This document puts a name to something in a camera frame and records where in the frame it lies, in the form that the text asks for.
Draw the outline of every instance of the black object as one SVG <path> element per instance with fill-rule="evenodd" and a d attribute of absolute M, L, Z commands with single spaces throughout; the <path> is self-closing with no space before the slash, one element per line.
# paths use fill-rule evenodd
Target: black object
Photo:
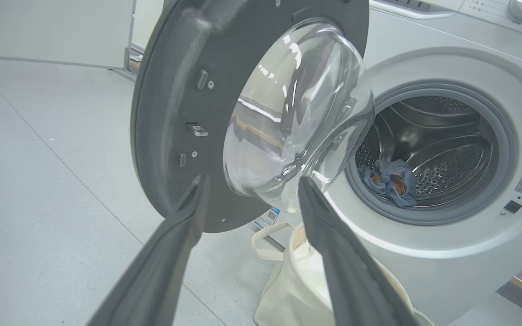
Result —
<path fill-rule="evenodd" d="M 211 184 L 198 176 L 90 320 L 89 326 L 172 325 L 190 250 L 201 239 Z"/>
<path fill-rule="evenodd" d="M 198 176 L 145 244 L 88 326 L 171 326 L 190 250 L 210 211 L 211 186 Z M 299 200 L 307 238 L 322 254 L 338 326 L 417 326 L 404 302 L 311 179 Z"/>
<path fill-rule="evenodd" d="M 418 326 L 354 232 L 308 177 L 301 177 L 299 202 L 307 239 L 323 256 L 336 324 Z"/>
<path fill-rule="evenodd" d="M 224 177 L 224 137 L 240 92 L 271 45 L 306 19 L 339 26 L 363 56 L 368 17 L 368 0 L 169 2 L 143 57 L 130 118 L 136 173 L 154 208 L 174 213 L 183 190 L 207 174 L 215 190 L 205 232 L 232 230 L 267 211 Z M 196 136 L 187 124 L 208 134 Z"/>
<path fill-rule="evenodd" d="M 509 204 L 506 204 L 505 209 L 511 213 L 516 213 L 522 207 L 521 204 L 515 201 L 510 201 Z"/>

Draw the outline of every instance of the control panel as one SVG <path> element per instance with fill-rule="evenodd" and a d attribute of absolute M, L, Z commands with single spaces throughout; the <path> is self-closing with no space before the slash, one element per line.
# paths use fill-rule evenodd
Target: control panel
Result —
<path fill-rule="evenodd" d="M 522 33 L 522 0 L 465 0 L 459 12 Z"/>

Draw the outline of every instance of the stainless steel drum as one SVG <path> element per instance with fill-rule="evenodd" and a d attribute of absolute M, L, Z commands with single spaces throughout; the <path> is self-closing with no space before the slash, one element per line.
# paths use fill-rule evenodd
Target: stainless steel drum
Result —
<path fill-rule="evenodd" d="M 440 206 L 481 182 L 493 146 L 491 127 L 470 106 L 440 96 L 400 101 L 376 116 L 356 165 L 403 159 L 416 175 L 416 206 Z"/>

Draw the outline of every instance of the bag handle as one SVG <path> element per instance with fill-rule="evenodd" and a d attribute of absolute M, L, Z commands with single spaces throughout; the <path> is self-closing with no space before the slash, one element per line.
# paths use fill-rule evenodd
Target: bag handle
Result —
<path fill-rule="evenodd" d="M 258 258 L 265 259 L 265 260 L 277 260 L 279 262 L 283 261 L 283 253 L 279 250 L 269 250 L 269 249 L 261 249 L 257 246 L 257 242 L 268 235 L 272 235 L 273 233 L 284 229 L 286 227 L 293 228 L 294 226 L 284 221 L 283 223 L 271 225 L 268 227 L 265 227 L 259 231 L 257 231 L 253 237 L 251 237 L 251 248 L 253 248 L 253 252 L 257 255 Z"/>
<path fill-rule="evenodd" d="M 426 325 L 424 326 L 435 326 L 435 324 L 432 322 L 432 320 L 430 320 L 430 318 L 426 317 L 425 314 L 419 312 L 418 310 L 414 309 L 414 315 L 419 315 L 420 317 L 422 317 L 423 320 L 425 320 L 427 322 Z"/>

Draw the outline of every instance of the floor tile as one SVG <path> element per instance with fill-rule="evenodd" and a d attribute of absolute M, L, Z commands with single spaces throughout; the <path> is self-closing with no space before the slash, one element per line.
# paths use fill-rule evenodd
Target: floor tile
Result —
<path fill-rule="evenodd" d="M 252 225 L 244 225 L 225 233 L 204 234 L 191 252 L 184 275 L 186 286 L 231 326 L 255 325 L 253 315 L 276 265 L 253 254 L 255 231 Z M 265 241 L 261 247 L 271 248 Z"/>
<path fill-rule="evenodd" d="M 143 194 L 132 163 L 129 121 L 134 84 L 113 72 L 93 76 L 39 70 L 0 69 L 1 93 L 99 200 L 145 242 L 162 217 Z"/>
<path fill-rule="evenodd" d="M 181 287 L 173 325 L 222 326 L 223 323 L 203 306 L 188 289 Z"/>
<path fill-rule="evenodd" d="M 140 244 L 0 96 L 0 325 L 83 325 Z"/>
<path fill-rule="evenodd" d="M 449 326 L 518 325 L 522 325 L 522 308 L 493 293 Z"/>

